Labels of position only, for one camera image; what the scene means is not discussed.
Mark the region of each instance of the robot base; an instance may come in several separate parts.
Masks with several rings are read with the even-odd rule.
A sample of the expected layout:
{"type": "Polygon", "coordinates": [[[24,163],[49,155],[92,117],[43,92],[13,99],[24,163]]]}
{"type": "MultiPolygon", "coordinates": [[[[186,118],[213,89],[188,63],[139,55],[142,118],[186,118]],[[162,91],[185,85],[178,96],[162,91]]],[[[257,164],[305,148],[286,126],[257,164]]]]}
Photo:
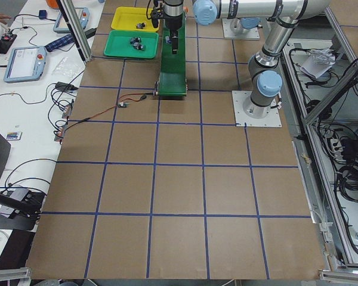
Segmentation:
{"type": "Polygon", "coordinates": [[[260,35],[257,28],[248,30],[246,33],[236,34],[231,30],[231,22],[233,19],[222,19],[223,20],[223,32],[226,39],[241,39],[241,40],[260,40],[260,35]]]}
{"type": "MultiPolygon", "coordinates": [[[[245,113],[243,110],[244,101],[251,96],[251,91],[232,91],[234,117],[236,126],[247,127],[282,127],[279,110],[270,109],[269,114],[262,119],[255,119],[245,113]]],[[[273,100],[271,106],[275,106],[276,101],[273,100]]]]}

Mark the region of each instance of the small label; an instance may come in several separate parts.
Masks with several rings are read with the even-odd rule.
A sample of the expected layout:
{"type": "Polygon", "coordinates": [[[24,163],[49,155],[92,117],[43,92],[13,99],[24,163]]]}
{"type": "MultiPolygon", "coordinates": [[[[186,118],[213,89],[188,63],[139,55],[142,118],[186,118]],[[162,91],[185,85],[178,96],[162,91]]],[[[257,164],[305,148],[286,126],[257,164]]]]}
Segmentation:
{"type": "Polygon", "coordinates": [[[7,141],[20,140],[22,132],[10,132],[7,133],[7,141]]]}

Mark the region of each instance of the yellow tray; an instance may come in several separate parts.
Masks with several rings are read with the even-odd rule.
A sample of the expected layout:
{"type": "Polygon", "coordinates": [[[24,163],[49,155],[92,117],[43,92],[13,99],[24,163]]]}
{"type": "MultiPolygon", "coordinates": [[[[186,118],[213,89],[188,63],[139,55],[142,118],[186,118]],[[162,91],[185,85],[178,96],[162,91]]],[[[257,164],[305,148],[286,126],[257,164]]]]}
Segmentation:
{"type": "Polygon", "coordinates": [[[138,32],[156,32],[159,28],[154,28],[151,20],[146,18],[146,8],[118,7],[117,10],[115,10],[112,21],[112,29],[138,32]],[[136,25],[138,23],[145,23],[145,28],[137,29],[136,25]]]}

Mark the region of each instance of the long green tray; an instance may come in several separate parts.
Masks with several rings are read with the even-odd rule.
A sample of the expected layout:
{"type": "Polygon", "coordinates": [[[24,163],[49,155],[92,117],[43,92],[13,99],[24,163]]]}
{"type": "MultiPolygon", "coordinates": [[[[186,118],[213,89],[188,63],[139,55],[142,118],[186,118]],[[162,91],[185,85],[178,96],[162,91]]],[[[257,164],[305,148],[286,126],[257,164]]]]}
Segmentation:
{"type": "Polygon", "coordinates": [[[159,76],[158,95],[162,97],[185,97],[186,82],[186,18],[178,31],[179,47],[176,55],[172,54],[171,44],[166,43],[169,30],[163,28],[161,74],[159,76]]]}

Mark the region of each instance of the black monitor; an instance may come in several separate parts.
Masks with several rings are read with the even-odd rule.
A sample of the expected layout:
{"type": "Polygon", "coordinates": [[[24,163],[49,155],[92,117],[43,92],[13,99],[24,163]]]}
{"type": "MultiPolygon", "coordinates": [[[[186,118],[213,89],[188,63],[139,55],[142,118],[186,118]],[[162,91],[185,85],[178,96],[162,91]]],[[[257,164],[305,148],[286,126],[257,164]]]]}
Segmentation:
{"type": "MultiPolygon", "coordinates": [[[[8,161],[10,150],[11,144],[0,134],[0,178],[8,161]]],[[[0,193],[0,204],[16,210],[10,216],[0,214],[0,229],[33,229],[44,195],[29,191],[28,196],[19,201],[10,197],[13,192],[8,192],[8,195],[0,193]]]]}

